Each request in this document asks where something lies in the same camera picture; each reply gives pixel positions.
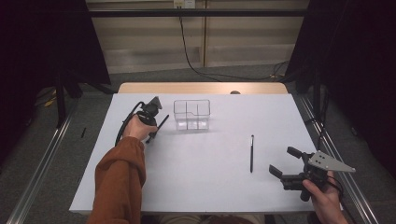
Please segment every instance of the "person's arm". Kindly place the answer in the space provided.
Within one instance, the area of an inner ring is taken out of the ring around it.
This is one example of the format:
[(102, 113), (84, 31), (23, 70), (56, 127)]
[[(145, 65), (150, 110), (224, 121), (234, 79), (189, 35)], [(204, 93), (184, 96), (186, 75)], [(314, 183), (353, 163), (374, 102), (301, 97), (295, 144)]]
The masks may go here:
[(157, 127), (134, 116), (122, 139), (97, 164), (95, 199), (88, 223), (140, 223), (142, 187), (146, 180), (141, 143)]
[[(329, 172), (329, 181), (335, 185), (333, 173)], [(315, 212), (322, 224), (344, 224), (347, 223), (343, 213), (341, 212), (338, 190), (327, 186), (324, 190), (320, 190), (314, 183), (304, 180), (303, 185), (312, 193), (311, 200), (314, 205)]]

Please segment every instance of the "human hand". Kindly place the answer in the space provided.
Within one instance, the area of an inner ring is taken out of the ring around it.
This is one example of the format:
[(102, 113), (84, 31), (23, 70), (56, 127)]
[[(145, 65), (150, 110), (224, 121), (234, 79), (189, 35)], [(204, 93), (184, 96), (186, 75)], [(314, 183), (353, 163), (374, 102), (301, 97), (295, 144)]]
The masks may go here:
[(157, 132), (156, 126), (149, 126), (140, 121), (137, 115), (134, 115), (125, 127), (122, 137), (131, 136), (143, 141), (149, 133)]
[[(328, 181), (335, 185), (333, 172), (328, 172)], [(304, 187), (311, 192), (311, 200), (314, 205), (315, 212), (321, 223), (347, 223), (340, 208), (340, 200), (338, 190), (330, 185), (326, 185), (323, 190), (320, 190), (314, 183), (306, 179), (303, 181)]]

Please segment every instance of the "black pen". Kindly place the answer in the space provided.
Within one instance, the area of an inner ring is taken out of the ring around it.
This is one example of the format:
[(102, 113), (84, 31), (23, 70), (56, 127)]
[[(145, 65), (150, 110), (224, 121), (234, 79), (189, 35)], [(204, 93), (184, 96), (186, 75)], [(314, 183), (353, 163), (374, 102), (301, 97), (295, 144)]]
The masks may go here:
[(251, 135), (251, 141), (250, 141), (250, 172), (253, 173), (253, 140), (254, 140), (254, 135)]

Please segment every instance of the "white tabletop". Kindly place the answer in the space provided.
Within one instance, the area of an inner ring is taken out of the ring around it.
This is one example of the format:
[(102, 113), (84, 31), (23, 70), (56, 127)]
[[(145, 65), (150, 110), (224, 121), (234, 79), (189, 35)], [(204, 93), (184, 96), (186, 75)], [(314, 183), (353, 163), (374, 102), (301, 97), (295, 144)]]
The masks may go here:
[[(287, 147), (314, 152), (315, 147), (289, 94), (125, 94), (113, 96), (92, 156), (70, 211), (89, 214), (94, 198), (94, 168), (113, 146), (131, 109), (160, 97), (156, 117), (168, 121), (147, 145), (147, 182), (142, 211), (147, 213), (283, 213), (312, 211), (300, 191), (283, 190), (268, 172), (273, 164), (285, 175), (297, 175), (303, 162)], [(175, 100), (210, 100), (208, 131), (177, 131)], [(254, 167), (250, 136), (254, 134)]]

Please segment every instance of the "clear plastic container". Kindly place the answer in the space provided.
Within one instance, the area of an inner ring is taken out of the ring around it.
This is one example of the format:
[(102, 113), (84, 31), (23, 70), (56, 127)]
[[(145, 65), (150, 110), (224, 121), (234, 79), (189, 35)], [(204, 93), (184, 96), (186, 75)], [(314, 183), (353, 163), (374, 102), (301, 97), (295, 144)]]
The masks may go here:
[(178, 130), (209, 129), (210, 101), (174, 101), (174, 115)]

